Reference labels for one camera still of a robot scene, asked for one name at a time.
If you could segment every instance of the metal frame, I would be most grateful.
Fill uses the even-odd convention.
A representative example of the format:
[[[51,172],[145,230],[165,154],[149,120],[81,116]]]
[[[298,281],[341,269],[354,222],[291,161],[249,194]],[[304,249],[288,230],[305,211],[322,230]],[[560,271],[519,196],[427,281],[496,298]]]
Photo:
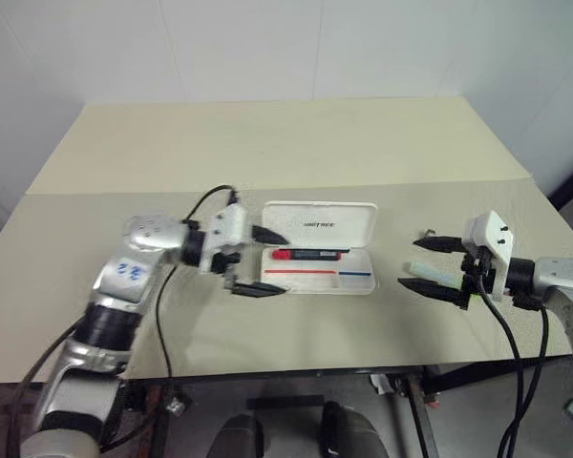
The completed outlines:
[[[564,358],[571,358],[571,355],[547,357],[545,363],[560,361]],[[523,367],[532,367],[537,363],[537,358],[527,358],[522,360]],[[338,368],[338,369],[317,369],[317,370],[288,370],[277,372],[250,372],[242,374],[225,374],[210,376],[178,377],[171,381],[167,379],[143,379],[139,380],[149,385],[164,385],[173,383],[203,383],[228,380],[244,379],[271,379],[285,377],[320,377],[324,375],[355,375],[355,374],[384,374],[390,379],[397,381],[396,390],[398,394],[406,396],[410,402],[412,415],[418,441],[424,458],[439,458],[433,428],[427,412],[427,402],[430,396],[434,396],[442,391],[454,389],[470,384],[483,382],[495,377],[500,377],[514,373],[516,366],[512,360],[490,361],[483,363],[473,363],[462,368],[447,372],[445,374],[434,375],[431,366],[396,366],[396,367],[367,367],[367,368]],[[167,430],[169,427],[170,415],[161,415],[159,423],[154,428],[152,438],[152,458],[162,456],[165,443],[167,441]]]

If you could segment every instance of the red pen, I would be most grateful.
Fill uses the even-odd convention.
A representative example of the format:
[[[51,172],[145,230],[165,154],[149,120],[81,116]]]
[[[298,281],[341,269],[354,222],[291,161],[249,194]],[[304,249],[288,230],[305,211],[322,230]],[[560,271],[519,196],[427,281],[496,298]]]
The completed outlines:
[[[340,260],[342,253],[336,250],[274,250],[273,260]]]

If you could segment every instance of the light green object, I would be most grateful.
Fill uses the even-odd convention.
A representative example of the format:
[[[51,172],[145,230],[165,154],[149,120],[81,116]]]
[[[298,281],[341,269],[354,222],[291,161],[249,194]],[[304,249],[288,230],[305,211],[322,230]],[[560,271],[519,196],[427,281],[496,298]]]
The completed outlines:
[[[448,286],[449,288],[460,289],[462,286],[462,276],[452,275],[441,272],[429,264],[422,262],[410,262],[408,266],[408,272],[410,272],[415,277],[421,279],[436,281],[442,286]]]

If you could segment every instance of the blue line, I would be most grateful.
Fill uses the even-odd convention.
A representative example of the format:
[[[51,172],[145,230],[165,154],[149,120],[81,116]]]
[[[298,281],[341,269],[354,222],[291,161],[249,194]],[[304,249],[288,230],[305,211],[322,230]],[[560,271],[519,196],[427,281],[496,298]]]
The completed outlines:
[[[340,275],[356,275],[359,277],[371,277],[371,272],[340,272]]]

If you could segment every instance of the black joint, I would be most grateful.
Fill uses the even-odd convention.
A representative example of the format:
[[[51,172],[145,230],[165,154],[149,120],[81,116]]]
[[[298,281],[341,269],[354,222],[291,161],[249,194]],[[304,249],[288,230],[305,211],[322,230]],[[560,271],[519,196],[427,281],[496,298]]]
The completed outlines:
[[[455,305],[460,308],[461,310],[468,310],[469,309],[469,300],[471,299],[470,293],[461,293],[458,300],[455,302]]]
[[[466,273],[472,273],[472,270],[476,264],[476,259],[470,254],[466,254],[460,264],[460,270]]]
[[[227,205],[231,205],[232,203],[238,203],[238,193],[235,189],[229,191],[229,198],[227,199]]]
[[[495,285],[495,277],[497,276],[497,271],[495,269],[490,269],[488,275],[484,277],[484,289],[486,291],[492,291],[493,286]]]
[[[217,253],[212,257],[210,270],[215,274],[224,274],[229,264],[237,264],[241,259],[240,253],[232,253],[231,255]]]
[[[192,231],[197,231],[200,229],[200,223],[198,221],[195,221],[194,219],[183,219],[182,223],[186,224],[187,227]]]
[[[512,296],[532,295],[534,293],[533,277],[535,275],[535,262],[512,258],[507,270],[507,282],[505,287],[509,289]]]
[[[98,441],[102,434],[102,422],[88,413],[56,410],[48,413],[42,421],[41,431],[49,429],[73,429],[82,431]]]
[[[477,251],[477,255],[479,256],[479,265],[477,266],[476,274],[486,277],[490,271],[493,254],[488,248],[482,246]]]
[[[194,267],[199,266],[200,259],[202,257],[203,241],[205,237],[206,237],[205,232],[199,231],[198,229],[190,228],[189,234],[187,235],[187,240],[184,243],[184,246],[182,247],[182,255],[180,257],[180,260],[182,260],[182,262],[184,262],[187,265],[192,265]]]
[[[543,308],[543,302],[541,300],[524,295],[514,296],[512,304],[522,310],[539,311]]]
[[[141,316],[90,303],[83,321],[74,332],[82,344],[114,351],[127,351],[136,337]]]

